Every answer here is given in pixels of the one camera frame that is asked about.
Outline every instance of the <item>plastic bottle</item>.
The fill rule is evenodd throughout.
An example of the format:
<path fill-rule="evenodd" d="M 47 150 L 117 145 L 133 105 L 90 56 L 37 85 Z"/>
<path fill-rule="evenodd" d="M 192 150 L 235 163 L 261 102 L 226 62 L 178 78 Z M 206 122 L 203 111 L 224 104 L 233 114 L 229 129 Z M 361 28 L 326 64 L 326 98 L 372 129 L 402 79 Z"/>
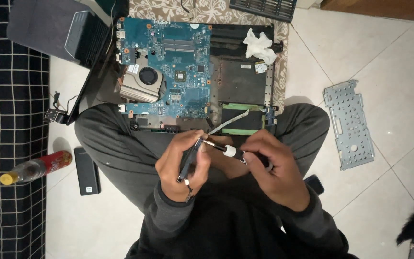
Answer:
<path fill-rule="evenodd" d="M 1 175 L 0 181 L 4 185 L 10 185 L 15 182 L 30 182 L 68 166 L 72 160 L 73 157 L 70 152 L 58 151 L 17 165 L 10 172 Z"/>

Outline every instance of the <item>black sweatshirt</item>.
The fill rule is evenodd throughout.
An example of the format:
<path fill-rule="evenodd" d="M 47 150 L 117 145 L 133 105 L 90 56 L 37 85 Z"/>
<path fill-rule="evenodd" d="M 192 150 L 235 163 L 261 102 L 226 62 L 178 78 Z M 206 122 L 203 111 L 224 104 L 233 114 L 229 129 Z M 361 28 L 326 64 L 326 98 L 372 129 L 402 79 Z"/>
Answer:
<path fill-rule="evenodd" d="M 187 203 L 170 200 L 159 182 L 140 239 L 126 259 L 355 258 L 347 254 L 346 238 L 311 188 L 307 209 L 294 212 L 273 203 L 258 184 L 253 191 L 237 188 L 241 181 L 206 184 Z"/>

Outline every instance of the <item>screwdriver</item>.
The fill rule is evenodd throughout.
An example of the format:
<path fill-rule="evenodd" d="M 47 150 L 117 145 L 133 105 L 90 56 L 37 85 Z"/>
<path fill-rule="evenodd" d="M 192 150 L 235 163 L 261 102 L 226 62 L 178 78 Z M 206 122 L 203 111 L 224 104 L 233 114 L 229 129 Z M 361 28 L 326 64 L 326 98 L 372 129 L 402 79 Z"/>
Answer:
<path fill-rule="evenodd" d="M 206 141 L 206 140 L 202 140 L 202 142 L 212 146 L 215 149 L 223 151 L 223 155 L 225 155 L 227 157 L 235 158 L 235 159 L 239 160 L 240 162 L 243 162 L 244 164 L 247 164 L 245 162 L 244 157 L 243 157 L 244 153 L 245 153 L 245 151 L 243 151 L 243 150 L 240 150 L 240 149 L 235 148 L 235 147 L 230 146 L 230 145 L 222 146 L 222 145 L 219 145 L 219 144 L 216 144 L 216 143 L 213 143 L 213 142 L 210 142 L 210 141 Z M 258 157 L 258 159 L 261 161 L 261 163 L 264 165 L 264 167 L 266 168 L 267 171 L 270 171 L 272 169 L 273 165 L 272 165 L 271 162 L 269 162 L 269 160 L 266 156 L 263 156 L 262 154 L 255 153 L 255 152 L 253 152 L 253 154 L 255 154 Z"/>

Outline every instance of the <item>person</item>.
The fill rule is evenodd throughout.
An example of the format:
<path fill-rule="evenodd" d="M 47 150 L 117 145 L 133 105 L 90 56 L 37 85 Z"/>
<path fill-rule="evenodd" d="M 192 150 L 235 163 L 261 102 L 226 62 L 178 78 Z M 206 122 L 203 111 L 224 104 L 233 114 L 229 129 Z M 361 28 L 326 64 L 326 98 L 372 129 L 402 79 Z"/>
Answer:
<path fill-rule="evenodd" d="M 275 135 L 260 130 L 248 138 L 210 136 L 246 151 L 247 164 L 203 143 L 188 176 L 190 191 L 176 180 L 183 151 L 207 138 L 202 130 L 131 131 L 128 116 L 108 103 L 81 113 L 75 122 L 80 143 L 145 215 L 126 259 L 356 258 L 303 181 L 328 133 L 328 115 L 314 105 L 294 104 L 277 121 Z M 267 156 L 272 170 L 254 153 Z"/>

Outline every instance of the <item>black grid mat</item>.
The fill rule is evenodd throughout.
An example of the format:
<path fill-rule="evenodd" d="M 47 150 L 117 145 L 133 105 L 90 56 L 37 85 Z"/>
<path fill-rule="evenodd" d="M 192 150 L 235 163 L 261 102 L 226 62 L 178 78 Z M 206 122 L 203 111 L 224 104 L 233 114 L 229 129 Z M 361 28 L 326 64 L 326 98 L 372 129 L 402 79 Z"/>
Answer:
<path fill-rule="evenodd" d="M 49 58 L 7 39 L 12 0 L 0 0 L 0 175 L 47 153 Z M 43 258 L 45 177 L 0 184 L 0 259 Z"/>

